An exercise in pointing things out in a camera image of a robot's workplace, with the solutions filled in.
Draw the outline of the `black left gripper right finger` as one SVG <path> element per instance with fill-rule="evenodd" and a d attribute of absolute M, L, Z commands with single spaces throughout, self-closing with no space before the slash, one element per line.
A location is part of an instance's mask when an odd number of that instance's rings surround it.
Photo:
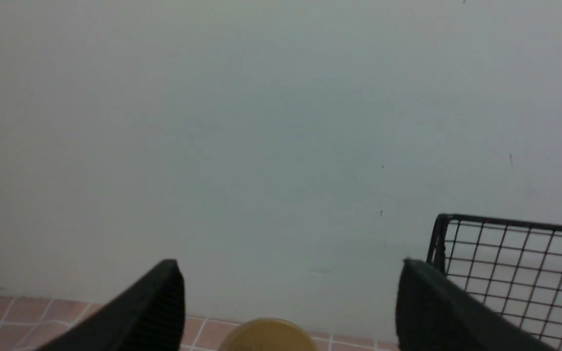
<path fill-rule="evenodd" d="M 395 309 L 401 351 L 549 351 L 453 284 L 431 265 L 406 258 Z"/>

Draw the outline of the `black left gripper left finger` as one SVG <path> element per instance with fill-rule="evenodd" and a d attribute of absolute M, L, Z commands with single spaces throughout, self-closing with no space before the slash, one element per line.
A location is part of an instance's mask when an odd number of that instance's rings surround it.
<path fill-rule="evenodd" d="M 178 351 L 185 322 L 184 278 L 178 262 L 165 259 L 40 350 Z"/>

